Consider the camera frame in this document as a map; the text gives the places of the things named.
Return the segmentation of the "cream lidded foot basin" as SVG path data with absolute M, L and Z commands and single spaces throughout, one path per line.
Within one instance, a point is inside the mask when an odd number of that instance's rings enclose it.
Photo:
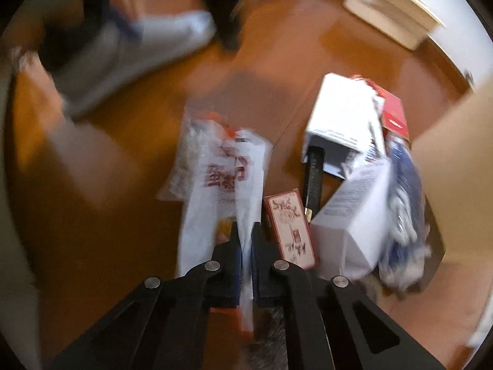
M 416 50 L 445 24 L 420 0 L 344 0 L 351 14 L 408 50 Z

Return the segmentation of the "blue cloth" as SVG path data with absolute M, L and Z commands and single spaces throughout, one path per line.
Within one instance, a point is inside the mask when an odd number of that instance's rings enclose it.
M 425 220 L 425 194 L 410 148 L 402 137 L 386 141 L 390 162 L 387 212 L 388 236 L 378 261 L 378 275 L 389 289 L 405 292 L 418 283 L 431 257 L 427 243 L 430 228 Z

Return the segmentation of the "white cake snack bag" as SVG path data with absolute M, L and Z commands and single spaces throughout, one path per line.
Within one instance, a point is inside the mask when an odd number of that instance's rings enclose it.
M 265 177 L 271 143 L 248 129 L 236 131 L 234 139 L 215 139 L 202 148 L 198 170 L 187 202 L 178 244 L 179 277 L 212 257 L 216 245 L 237 230 L 242 249 L 239 306 L 242 329 L 251 332 L 253 291 L 251 280 L 251 232 L 262 213 Z

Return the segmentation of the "red patterned card box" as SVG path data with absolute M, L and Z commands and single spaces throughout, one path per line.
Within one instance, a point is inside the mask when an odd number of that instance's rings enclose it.
M 281 258 L 304 270 L 314 268 L 315 254 L 298 189 L 266 196 L 264 205 Z

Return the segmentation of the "cream plastic trash bin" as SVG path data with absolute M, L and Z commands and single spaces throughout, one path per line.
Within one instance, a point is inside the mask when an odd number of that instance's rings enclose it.
M 492 78 L 412 144 L 451 260 L 492 260 Z

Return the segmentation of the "white box with black insert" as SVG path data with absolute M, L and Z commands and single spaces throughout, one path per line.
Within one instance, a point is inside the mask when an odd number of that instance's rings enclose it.
M 320 210 L 325 173 L 347 179 L 357 168 L 387 156 L 383 108 L 384 97 L 367 80 L 324 75 L 303 135 L 307 220 Z

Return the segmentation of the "clear empty snack wrapper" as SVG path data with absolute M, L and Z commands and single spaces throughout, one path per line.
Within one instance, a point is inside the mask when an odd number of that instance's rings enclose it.
M 215 139 L 234 139 L 237 127 L 215 111 L 185 109 L 174 164 L 156 194 L 159 201 L 187 202 L 202 148 Z

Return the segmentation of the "white printed carton box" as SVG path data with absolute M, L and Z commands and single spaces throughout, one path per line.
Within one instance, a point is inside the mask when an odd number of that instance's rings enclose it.
M 375 269 L 389 233 L 390 175 L 388 159 L 357 168 L 315 215 L 310 231 L 321 278 L 354 281 Z

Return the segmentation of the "red cigarette pack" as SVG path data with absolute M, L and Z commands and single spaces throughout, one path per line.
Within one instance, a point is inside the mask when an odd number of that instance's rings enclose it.
M 378 99 L 377 111 L 383 129 L 384 139 L 388 139 L 390 134 L 393 134 L 403 139 L 409 145 L 409 129 L 401 99 L 377 85 L 373 80 L 366 79 L 360 74 L 352 75 L 351 79 L 363 81 L 376 93 Z

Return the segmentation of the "grey slipper left foot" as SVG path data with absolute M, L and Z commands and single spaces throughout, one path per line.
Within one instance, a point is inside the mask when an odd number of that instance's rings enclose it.
M 72 119 L 87 114 L 119 88 L 143 74 L 204 48 L 216 25 L 208 11 L 110 19 L 60 69 L 51 72 Z

